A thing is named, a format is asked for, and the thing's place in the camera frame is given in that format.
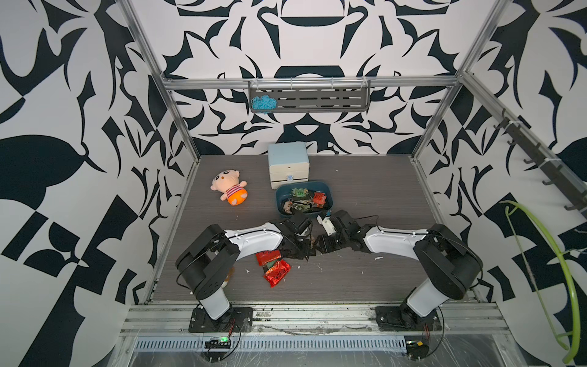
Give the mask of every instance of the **ventilation grille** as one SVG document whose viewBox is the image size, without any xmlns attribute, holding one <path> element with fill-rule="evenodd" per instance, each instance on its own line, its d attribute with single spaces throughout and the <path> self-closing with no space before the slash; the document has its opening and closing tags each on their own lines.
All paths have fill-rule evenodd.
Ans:
<svg viewBox="0 0 587 367">
<path fill-rule="evenodd" d="M 280 112 L 363 112 L 369 107 L 369 82 L 361 88 L 293 88 L 263 89 L 249 83 L 249 100 L 269 96 L 277 100 L 272 110 L 257 110 L 254 113 Z"/>
<path fill-rule="evenodd" d="M 211 336 L 182 338 L 142 336 L 137 352 L 203 352 L 204 342 Z M 241 352 L 333 352 L 333 351 L 385 351 L 406 352 L 406 341 L 399 335 L 309 335 L 309 336 L 242 336 L 238 345 Z"/>
</svg>

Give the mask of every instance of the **drawer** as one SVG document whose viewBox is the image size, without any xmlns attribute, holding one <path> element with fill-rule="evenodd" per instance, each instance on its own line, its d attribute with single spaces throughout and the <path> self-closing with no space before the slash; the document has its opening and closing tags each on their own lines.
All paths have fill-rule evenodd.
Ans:
<svg viewBox="0 0 587 367">
<path fill-rule="evenodd" d="M 299 179 L 299 180 L 293 180 L 293 181 L 272 181 L 271 188 L 273 190 L 275 190 L 279 186 L 283 186 L 283 185 L 287 185 L 287 184 L 291 184 L 291 183 L 296 183 L 296 182 L 308 182 L 308 179 Z"/>
<path fill-rule="evenodd" d="M 269 173 L 279 172 L 295 172 L 295 171 L 306 171 L 310 170 L 310 163 L 308 162 L 292 162 L 285 164 L 272 164 L 269 166 Z"/>
<path fill-rule="evenodd" d="M 271 182 L 275 181 L 287 181 L 288 176 L 293 176 L 294 180 L 308 180 L 308 171 L 289 171 L 289 172 L 277 172 L 269 173 Z"/>
</svg>

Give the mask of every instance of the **orange shorts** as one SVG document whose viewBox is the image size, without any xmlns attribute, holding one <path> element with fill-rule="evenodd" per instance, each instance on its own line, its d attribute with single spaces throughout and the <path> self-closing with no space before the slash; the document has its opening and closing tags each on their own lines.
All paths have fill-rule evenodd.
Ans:
<svg viewBox="0 0 587 367">
<path fill-rule="evenodd" d="M 239 205 L 242 204 L 243 201 L 247 198 L 248 193 L 244 188 L 232 193 L 229 197 L 227 197 L 228 203 L 231 205 Z"/>
</svg>

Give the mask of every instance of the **hook rack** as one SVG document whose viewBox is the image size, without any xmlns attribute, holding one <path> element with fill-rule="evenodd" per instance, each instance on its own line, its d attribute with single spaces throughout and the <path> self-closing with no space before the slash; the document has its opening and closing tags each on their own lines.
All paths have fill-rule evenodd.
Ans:
<svg viewBox="0 0 587 367">
<path fill-rule="evenodd" d="M 503 128 L 511 136 L 509 145 L 519 145 L 528 155 L 524 163 L 534 163 L 544 172 L 548 180 L 546 186 L 555 185 L 571 202 L 565 205 L 566 210 L 579 210 L 587 218 L 587 186 L 563 161 L 546 147 L 531 131 L 520 122 L 511 122 L 507 118 L 496 126 Z"/>
</svg>

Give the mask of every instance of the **red snack packet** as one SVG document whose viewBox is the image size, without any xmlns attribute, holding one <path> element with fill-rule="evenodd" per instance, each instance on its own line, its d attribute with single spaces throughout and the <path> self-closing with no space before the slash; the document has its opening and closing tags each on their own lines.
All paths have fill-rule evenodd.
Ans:
<svg viewBox="0 0 587 367">
<path fill-rule="evenodd" d="M 257 253 L 257 261 L 260 266 L 267 264 L 270 261 L 277 260 L 281 257 L 279 250 L 274 251 L 262 251 Z"/>
<path fill-rule="evenodd" d="M 287 274 L 291 268 L 292 266 L 285 262 L 285 260 L 279 260 L 265 273 L 264 277 L 269 281 L 269 284 L 271 284 L 271 288 L 273 288 L 285 277 L 285 274 Z"/>
<path fill-rule="evenodd" d="M 312 199 L 312 201 L 318 205 L 324 205 L 324 204 L 326 204 L 326 194 L 315 193 L 314 199 Z"/>
</svg>

